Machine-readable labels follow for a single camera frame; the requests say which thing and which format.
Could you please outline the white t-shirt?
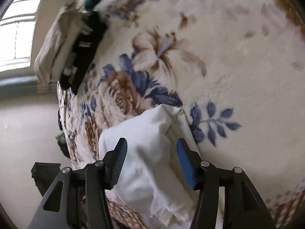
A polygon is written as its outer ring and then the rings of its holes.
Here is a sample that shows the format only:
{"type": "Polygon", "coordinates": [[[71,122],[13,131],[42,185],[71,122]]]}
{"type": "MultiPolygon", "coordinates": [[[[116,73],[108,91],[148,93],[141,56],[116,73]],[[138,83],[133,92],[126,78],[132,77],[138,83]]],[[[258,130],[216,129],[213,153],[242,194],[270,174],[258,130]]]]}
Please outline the white t-shirt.
{"type": "Polygon", "coordinates": [[[127,140],[128,150],[114,186],[117,199],[140,214],[148,228],[189,228],[198,192],[186,183],[176,143],[183,138],[195,152],[198,146],[184,111],[162,104],[103,131],[99,156],[120,138],[127,140]]]}

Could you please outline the folded beige garment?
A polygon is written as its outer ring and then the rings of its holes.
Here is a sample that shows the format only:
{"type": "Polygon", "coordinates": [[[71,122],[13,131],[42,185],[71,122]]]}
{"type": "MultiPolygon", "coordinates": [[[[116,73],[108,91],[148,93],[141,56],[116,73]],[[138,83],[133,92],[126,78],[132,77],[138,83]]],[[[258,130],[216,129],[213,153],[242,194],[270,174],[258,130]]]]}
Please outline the folded beige garment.
{"type": "Polygon", "coordinates": [[[60,80],[72,46],[84,27],[85,15],[84,0],[76,0],[59,10],[34,62],[39,83],[60,80]]]}

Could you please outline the folded black garment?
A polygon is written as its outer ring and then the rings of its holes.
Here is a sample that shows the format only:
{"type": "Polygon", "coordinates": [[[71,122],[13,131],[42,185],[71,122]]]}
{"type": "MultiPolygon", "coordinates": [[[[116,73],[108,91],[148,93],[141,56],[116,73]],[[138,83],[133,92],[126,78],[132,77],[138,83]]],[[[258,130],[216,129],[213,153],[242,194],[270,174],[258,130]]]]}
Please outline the folded black garment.
{"type": "Polygon", "coordinates": [[[98,12],[93,11],[85,15],[60,76],[59,83],[63,90],[71,89],[74,95],[78,94],[78,89],[107,29],[107,24],[100,19],[98,12]]]}

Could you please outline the window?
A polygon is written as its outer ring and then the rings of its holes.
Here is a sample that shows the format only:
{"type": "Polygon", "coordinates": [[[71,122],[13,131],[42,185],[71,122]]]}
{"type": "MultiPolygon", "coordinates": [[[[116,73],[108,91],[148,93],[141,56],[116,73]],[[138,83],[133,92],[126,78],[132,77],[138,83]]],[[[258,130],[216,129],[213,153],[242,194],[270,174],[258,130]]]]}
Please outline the window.
{"type": "Polygon", "coordinates": [[[12,0],[1,19],[1,72],[30,67],[41,0],[12,0]]]}

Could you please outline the floral checked fleece blanket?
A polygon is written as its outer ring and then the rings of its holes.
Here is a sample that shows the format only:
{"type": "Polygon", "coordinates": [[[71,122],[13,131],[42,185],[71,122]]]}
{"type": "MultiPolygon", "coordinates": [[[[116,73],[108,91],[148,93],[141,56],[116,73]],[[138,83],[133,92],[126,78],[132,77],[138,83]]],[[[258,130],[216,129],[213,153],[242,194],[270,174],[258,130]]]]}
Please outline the floral checked fleece blanket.
{"type": "Polygon", "coordinates": [[[71,165],[103,130],[183,109],[204,157],[242,167],[277,228],[304,228],[304,1],[101,0],[108,29],[77,94],[58,89],[71,165]]]}

